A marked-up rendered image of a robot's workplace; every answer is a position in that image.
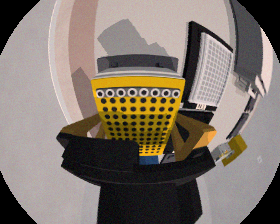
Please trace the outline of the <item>yellow open-top bin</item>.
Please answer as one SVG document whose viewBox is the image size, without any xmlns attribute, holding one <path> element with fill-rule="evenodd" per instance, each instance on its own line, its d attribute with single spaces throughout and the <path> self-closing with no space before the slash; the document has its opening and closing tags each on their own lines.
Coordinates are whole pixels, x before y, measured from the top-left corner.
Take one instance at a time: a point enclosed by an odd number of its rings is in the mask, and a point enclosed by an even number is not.
<svg viewBox="0 0 280 224">
<path fill-rule="evenodd" d="M 232 152 L 222 160 L 224 167 L 236 159 L 239 154 L 248 147 L 240 134 L 232 138 L 228 145 L 230 146 Z"/>
</svg>

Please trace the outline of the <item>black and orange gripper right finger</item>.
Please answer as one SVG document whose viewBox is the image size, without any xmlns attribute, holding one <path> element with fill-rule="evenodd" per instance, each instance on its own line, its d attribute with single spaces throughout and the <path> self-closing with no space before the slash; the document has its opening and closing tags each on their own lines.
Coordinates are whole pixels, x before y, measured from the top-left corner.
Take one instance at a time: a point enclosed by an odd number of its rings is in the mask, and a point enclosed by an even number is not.
<svg viewBox="0 0 280 224">
<path fill-rule="evenodd" d="M 176 161 L 184 160 L 196 148 L 207 146 L 217 133 L 213 126 L 179 113 L 177 113 L 176 122 L 189 131 L 189 137 L 184 144 L 174 123 L 171 137 Z"/>
</svg>

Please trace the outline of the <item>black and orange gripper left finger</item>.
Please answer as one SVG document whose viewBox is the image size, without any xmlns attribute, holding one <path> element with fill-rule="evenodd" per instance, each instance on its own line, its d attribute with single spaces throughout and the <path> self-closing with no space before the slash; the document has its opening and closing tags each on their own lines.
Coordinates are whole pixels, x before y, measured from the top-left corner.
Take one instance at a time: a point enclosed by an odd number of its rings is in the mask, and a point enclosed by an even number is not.
<svg viewBox="0 0 280 224">
<path fill-rule="evenodd" d="M 61 129 L 60 132 L 69 133 L 75 136 L 85 136 L 87 137 L 87 133 L 91 130 L 94 126 L 101 122 L 99 113 L 93 115 L 91 117 L 85 118 L 83 120 L 77 121 L 70 125 L 67 125 Z M 99 131 L 95 138 L 103 138 L 105 139 L 105 132 L 102 126 L 102 122 L 99 128 Z"/>
</svg>

